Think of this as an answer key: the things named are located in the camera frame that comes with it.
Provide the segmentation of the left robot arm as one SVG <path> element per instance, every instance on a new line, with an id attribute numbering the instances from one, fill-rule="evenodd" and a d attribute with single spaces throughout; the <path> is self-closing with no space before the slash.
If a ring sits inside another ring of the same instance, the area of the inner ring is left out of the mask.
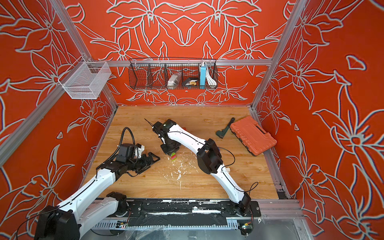
<path id="1" fill-rule="evenodd" d="M 139 158 L 118 161 L 114 155 L 97 167 L 96 175 L 57 206 L 48 206 L 39 214 L 34 238 L 36 240 L 79 240 L 96 224 L 110 215 L 130 216 L 131 208 L 124 194 L 111 192 L 101 203 L 90 207 L 93 201 L 122 175 L 148 170 L 160 157 L 153 153 Z"/>

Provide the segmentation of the long green lego plate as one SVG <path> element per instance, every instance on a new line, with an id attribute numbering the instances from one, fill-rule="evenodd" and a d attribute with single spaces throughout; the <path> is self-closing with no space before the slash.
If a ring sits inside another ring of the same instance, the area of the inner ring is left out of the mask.
<path id="1" fill-rule="evenodd" d="M 175 161 L 177 159 L 177 155 L 176 155 L 176 153 L 172 153 L 171 154 L 171 160 L 172 161 Z"/>

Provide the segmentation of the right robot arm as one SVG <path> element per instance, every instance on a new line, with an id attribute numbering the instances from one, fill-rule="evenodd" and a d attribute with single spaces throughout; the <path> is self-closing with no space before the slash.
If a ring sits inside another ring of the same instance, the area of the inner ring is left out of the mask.
<path id="1" fill-rule="evenodd" d="M 251 197 L 231 177 L 214 140 L 198 138 L 171 119 L 164 123 L 156 122 L 152 125 L 152 130 L 161 139 L 161 148 L 165 154 L 177 152 L 180 146 L 192 151 L 197 156 L 200 170 L 219 182 L 238 214 L 245 216 L 250 212 Z"/>

